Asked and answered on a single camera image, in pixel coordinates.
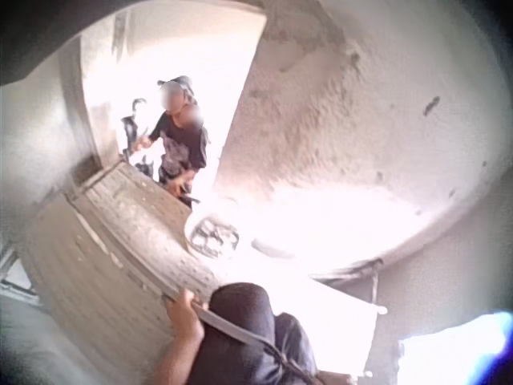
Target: wooden board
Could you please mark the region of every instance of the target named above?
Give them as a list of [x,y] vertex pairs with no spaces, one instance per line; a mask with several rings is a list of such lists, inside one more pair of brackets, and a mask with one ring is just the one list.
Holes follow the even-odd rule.
[[[187,251],[183,232],[189,214],[187,207],[127,164],[97,176],[71,204],[60,198],[32,226],[29,244],[33,247],[26,253],[36,283],[40,282],[43,292],[50,291],[43,295],[43,301],[48,297],[48,301],[57,302],[53,307],[58,318],[69,324],[68,330],[86,340],[86,345],[92,345],[94,354],[104,356],[114,368],[135,372],[134,378],[141,378],[150,370],[147,363],[155,358],[167,332],[158,299],[159,285],[151,280],[173,288],[188,287],[205,300],[223,284],[254,282],[269,292],[276,313],[286,311],[301,321],[320,369],[339,373],[364,370],[374,335],[375,306],[312,281],[291,269],[288,262],[251,248],[226,262],[193,257]],[[82,241],[77,245],[78,237],[87,239],[85,245]],[[39,243],[44,244],[43,249],[37,246]],[[63,282],[61,277],[53,282],[51,270],[35,257],[38,252],[52,265],[66,254],[66,271],[76,278],[76,285]],[[86,326],[94,332],[86,334],[86,326],[75,325],[74,314],[82,312],[74,308],[75,304],[67,310],[55,300],[61,297],[61,290],[79,291],[77,298],[91,300],[87,306],[81,301],[80,306],[87,309]],[[113,330],[115,341],[103,339],[105,330]],[[141,347],[134,350],[134,344]]]

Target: man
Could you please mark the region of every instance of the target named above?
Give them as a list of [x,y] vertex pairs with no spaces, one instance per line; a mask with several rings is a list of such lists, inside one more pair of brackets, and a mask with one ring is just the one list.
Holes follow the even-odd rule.
[[208,133],[190,87],[171,80],[161,86],[160,92],[166,111],[153,132],[137,140],[133,148],[135,151],[150,148],[162,139],[165,153],[159,169],[159,182],[190,207],[190,200],[183,195],[191,191],[194,177],[207,165]]
[[132,147],[137,138],[147,134],[147,104],[145,99],[135,99],[131,105],[132,114],[121,119],[123,129],[118,132],[118,145],[123,158],[137,167],[142,173],[151,177],[153,161],[146,154],[134,156]]
[[[284,369],[262,350],[235,341],[210,326],[204,327],[192,308],[193,299],[194,294],[185,290],[176,302],[166,302],[175,340],[157,365],[156,385],[313,383]],[[316,375],[313,350],[301,324],[289,314],[275,316],[262,287],[251,283],[222,286],[212,294],[208,308],[234,325],[266,338],[288,360],[293,360],[305,377],[312,379]]]

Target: white wall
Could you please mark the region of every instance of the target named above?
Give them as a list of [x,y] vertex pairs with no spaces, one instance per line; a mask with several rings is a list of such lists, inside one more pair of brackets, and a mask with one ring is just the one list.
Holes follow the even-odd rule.
[[2,227],[20,229],[80,161],[55,53],[27,78],[0,88]]
[[262,241],[335,269],[439,224],[505,172],[510,90],[457,2],[264,3],[216,178]]
[[113,55],[115,15],[89,26],[80,34],[80,66],[87,114],[102,166],[118,159],[111,95],[115,91],[116,58]]

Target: sunlight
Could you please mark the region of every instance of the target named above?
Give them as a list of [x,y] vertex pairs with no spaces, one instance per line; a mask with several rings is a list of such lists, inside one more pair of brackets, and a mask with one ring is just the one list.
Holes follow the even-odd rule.
[[258,22],[246,31],[172,38],[145,47],[125,58],[116,70],[116,87],[111,97],[114,120],[129,116],[132,100],[143,97],[150,113],[149,127],[155,126],[163,111],[157,80],[180,75],[192,79],[210,139],[207,168],[198,173],[194,184],[193,195],[200,199],[212,192],[220,154],[265,23],[263,16],[257,16]]
[[258,217],[272,220],[260,223],[256,236],[293,253],[305,270],[322,272],[400,245],[432,219],[417,210],[384,188],[280,186],[273,204],[259,208]]
[[398,385],[480,383],[513,331],[508,313],[483,315],[461,326],[402,341]]

